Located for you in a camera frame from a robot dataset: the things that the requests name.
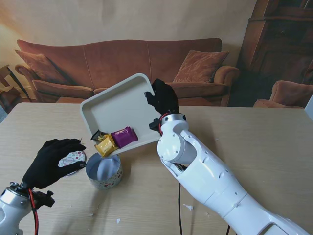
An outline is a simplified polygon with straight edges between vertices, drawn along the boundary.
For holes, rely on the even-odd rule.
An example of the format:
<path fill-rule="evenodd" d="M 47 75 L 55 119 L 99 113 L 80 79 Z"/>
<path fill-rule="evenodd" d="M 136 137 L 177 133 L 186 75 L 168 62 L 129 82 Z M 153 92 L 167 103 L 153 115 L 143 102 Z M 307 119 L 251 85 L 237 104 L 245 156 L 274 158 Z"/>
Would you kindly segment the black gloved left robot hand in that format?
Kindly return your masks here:
<path fill-rule="evenodd" d="M 79 139 L 52 139 L 46 141 L 38 151 L 36 158 L 23 176 L 24 189 L 44 189 L 62 177 L 83 169 L 86 162 L 78 161 L 59 167 L 59 161 L 69 153 L 84 151 L 86 147 Z"/>

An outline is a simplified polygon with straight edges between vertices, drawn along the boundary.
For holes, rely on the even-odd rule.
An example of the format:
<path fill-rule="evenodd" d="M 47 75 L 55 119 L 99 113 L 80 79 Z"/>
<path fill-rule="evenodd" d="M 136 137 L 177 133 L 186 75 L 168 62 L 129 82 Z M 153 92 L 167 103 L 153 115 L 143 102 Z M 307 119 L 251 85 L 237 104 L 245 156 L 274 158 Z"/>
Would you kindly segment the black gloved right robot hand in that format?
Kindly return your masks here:
<path fill-rule="evenodd" d="M 179 103 L 174 89 L 160 79 L 156 79 L 152 88 L 154 95 L 150 92 L 145 92 L 145 97 L 149 105 L 161 115 L 165 113 L 179 113 Z"/>

